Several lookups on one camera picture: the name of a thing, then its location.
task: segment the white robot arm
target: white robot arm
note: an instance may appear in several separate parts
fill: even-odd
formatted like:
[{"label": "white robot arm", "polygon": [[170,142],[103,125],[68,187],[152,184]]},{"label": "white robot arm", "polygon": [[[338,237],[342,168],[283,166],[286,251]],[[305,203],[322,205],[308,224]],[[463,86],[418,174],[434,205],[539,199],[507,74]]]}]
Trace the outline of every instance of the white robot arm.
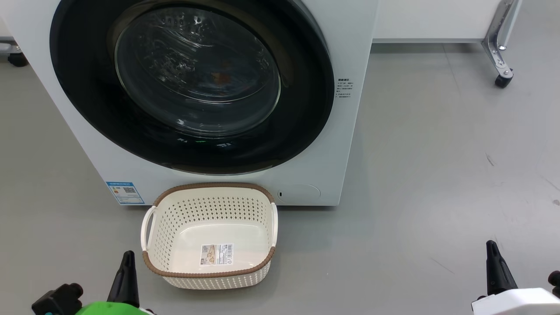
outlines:
[{"label": "white robot arm", "polygon": [[[486,243],[486,280],[488,296],[472,303],[474,315],[560,315],[560,286],[550,293],[542,288],[519,289],[497,244]],[[548,282],[560,284],[560,272],[553,272]]]}]

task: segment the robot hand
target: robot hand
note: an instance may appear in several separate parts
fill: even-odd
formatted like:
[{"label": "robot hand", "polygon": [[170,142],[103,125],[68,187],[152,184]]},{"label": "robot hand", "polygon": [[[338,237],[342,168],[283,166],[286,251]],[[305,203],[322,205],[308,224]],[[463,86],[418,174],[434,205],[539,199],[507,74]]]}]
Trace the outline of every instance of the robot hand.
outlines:
[{"label": "robot hand", "polygon": [[[556,297],[542,288],[519,289],[498,245],[492,240],[486,243],[486,255],[488,296],[472,302],[474,315],[560,314],[560,299],[557,298],[560,289],[554,288]],[[560,284],[560,272],[553,272],[549,282]]]},{"label": "robot hand", "polygon": [[79,300],[82,294],[79,284],[63,284],[43,295],[33,303],[31,309],[36,315],[153,315],[150,310],[139,308],[136,263],[132,251],[123,255],[107,302],[95,302],[82,307]]}]

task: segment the white cabinet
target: white cabinet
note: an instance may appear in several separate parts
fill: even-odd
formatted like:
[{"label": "white cabinet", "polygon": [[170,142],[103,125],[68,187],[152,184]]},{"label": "white cabinet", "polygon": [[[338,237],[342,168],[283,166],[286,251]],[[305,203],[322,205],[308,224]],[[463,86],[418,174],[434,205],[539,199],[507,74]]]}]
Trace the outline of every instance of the white cabinet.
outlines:
[{"label": "white cabinet", "polygon": [[500,1],[380,0],[374,42],[480,41]]}]

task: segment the front-loading washing machine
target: front-loading washing machine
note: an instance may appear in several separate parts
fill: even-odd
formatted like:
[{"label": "front-loading washing machine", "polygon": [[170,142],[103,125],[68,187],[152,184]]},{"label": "front-loading washing machine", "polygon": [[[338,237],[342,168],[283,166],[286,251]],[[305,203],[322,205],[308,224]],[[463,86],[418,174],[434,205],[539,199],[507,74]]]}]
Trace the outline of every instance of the front-loading washing machine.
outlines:
[{"label": "front-loading washing machine", "polygon": [[3,0],[0,14],[120,204],[248,182],[279,205],[337,205],[376,7]]}]

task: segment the plastic laundry basket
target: plastic laundry basket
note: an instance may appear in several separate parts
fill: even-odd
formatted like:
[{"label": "plastic laundry basket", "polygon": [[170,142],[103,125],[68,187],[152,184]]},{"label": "plastic laundry basket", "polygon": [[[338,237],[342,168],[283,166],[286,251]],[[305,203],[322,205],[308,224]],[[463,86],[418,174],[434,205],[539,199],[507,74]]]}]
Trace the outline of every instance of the plastic laundry basket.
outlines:
[{"label": "plastic laundry basket", "polygon": [[178,186],[158,197],[146,213],[142,256],[151,271],[179,288],[243,288],[267,275],[277,233],[274,199],[260,186]]}]

